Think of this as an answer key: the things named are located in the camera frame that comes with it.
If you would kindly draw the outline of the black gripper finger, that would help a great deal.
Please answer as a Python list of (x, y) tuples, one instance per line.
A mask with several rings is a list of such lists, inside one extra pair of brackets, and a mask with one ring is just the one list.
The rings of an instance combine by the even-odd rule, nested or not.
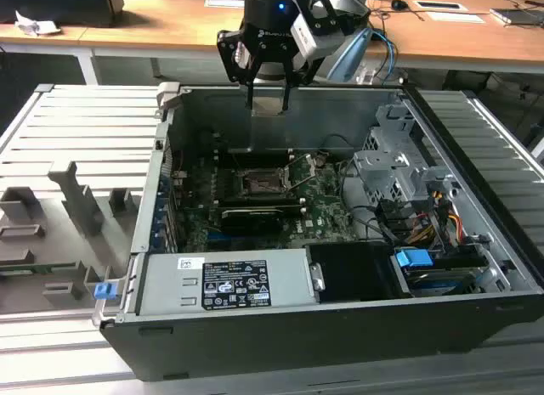
[[(219, 31), (217, 48), (229, 80), (246, 87), (246, 107), (251, 110), (256, 77), (256, 57), (249, 51), (246, 28), (240, 28), (238, 31)], [(243, 67), (236, 60), (236, 53), (240, 48), (244, 48), (249, 53)]]
[(283, 90), (282, 109), (281, 111), (287, 111), (289, 108), (290, 92), (295, 87), (307, 86), (311, 84), (318, 71), (318, 60), (305, 61), (303, 66), (296, 70), (293, 64), (293, 58), (290, 56), (284, 56), (281, 63), (285, 72), (285, 86)]

